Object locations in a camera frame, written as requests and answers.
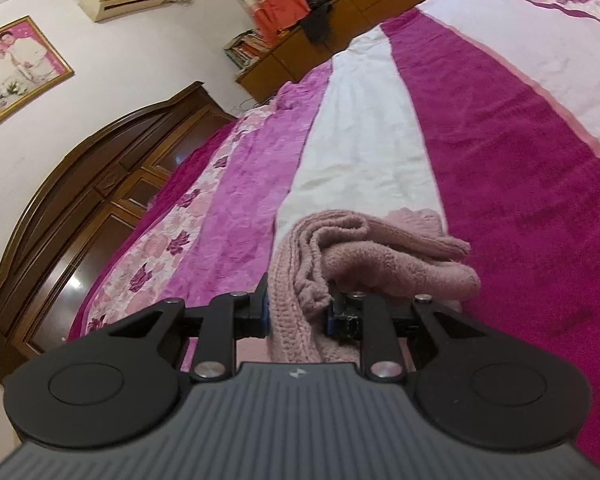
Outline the framed wedding photo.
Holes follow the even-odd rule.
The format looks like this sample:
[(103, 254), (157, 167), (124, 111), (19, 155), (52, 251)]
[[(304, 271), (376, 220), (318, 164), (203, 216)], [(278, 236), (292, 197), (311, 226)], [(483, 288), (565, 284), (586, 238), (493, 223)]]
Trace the framed wedding photo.
[(0, 124), (73, 76), (29, 15), (0, 27)]

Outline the row of books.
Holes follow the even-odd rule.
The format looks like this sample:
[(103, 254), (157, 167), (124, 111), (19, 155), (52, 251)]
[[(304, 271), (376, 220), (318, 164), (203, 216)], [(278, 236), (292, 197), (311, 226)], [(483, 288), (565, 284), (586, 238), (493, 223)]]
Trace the row of books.
[(223, 48), (225, 55), (237, 66), (245, 70), (268, 54), (270, 46), (257, 30), (242, 32)]

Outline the purple floral bedspread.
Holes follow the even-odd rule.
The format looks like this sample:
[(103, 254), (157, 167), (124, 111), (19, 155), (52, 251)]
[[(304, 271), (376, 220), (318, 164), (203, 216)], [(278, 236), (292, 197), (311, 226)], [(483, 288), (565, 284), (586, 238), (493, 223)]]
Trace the purple floral bedspread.
[(600, 464), (600, 0), (426, 0), (178, 163), (70, 325), (251, 288), (323, 210), (466, 240), (479, 321), (582, 370)]

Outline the long wooden cabinet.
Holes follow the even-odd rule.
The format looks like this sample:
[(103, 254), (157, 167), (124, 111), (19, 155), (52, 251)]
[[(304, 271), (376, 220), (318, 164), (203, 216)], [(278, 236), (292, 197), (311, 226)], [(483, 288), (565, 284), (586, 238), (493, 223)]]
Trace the long wooden cabinet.
[(240, 73), (236, 82), (262, 103), (288, 81), (298, 82), (314, 67), (344, 50), (357, 36), (424, 0), (332, 0), (329, 31), (315, 44), (299, 27), (291, 29), (268, 53)]

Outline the dark wooden headboard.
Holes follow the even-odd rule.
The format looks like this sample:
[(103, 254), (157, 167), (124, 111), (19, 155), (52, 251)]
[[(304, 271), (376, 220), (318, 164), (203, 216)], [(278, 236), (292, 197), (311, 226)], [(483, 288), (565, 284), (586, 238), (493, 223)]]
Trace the dark wooden headboard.
[(106, 125), (61, 161), (0, 263), (0, 382), (68, 339), (98, 274), (160, 188), (233, 119), (196, 81)]

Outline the black garment on cabinet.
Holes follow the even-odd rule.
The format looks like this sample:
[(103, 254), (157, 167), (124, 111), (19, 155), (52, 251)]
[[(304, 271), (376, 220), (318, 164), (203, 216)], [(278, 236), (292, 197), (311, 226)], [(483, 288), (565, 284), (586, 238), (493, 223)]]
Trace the black garment on cabinet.
[(298, 21), (310, 44), (324, 44), (332, 31), (329, 14), (332, 12), (332, 0), (306, 0), (309, 13)]

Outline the pink knitted cardigan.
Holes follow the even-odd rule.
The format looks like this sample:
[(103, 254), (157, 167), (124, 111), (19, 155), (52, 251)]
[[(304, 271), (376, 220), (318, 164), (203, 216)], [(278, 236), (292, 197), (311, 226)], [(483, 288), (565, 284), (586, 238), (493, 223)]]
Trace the pink knitted cardigan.
[(469, 253), (430, 209), (401, 208), (384, 218), (342, 209), (309, 214), (283, 237), (268, 267), (272, 360), (358, 361), (357, 348), (322, 333), (318, 318), (330, 284), (344, 292), (463, 302), (480, 290), (477, 272), (463, 262)]

